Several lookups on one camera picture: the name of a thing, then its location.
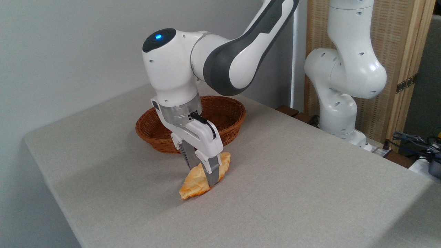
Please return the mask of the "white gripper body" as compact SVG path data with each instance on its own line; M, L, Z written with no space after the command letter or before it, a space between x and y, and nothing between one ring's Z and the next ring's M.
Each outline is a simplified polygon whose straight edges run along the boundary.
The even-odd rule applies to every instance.
M215 157L223 151L219 133L210 121L203 124L198 120L192 120L182 127L165 122L164 126L175 136L185 140L209 158Z

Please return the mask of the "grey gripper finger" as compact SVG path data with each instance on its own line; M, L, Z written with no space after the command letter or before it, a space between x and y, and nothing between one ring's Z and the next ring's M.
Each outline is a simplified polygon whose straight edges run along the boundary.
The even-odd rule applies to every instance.
M179 149L182 156L184 157L184 160L189 169L191 170L192 168L198 166L200 163L200 159L196 156L194 147L176 134L171 134L171 138L175 145L175 148Z
M222 164L220 153L214 157L208 157L199 150L195 151L196 156L203 164L203 170L208 181L209 187L213 187L219 182L219 167Z

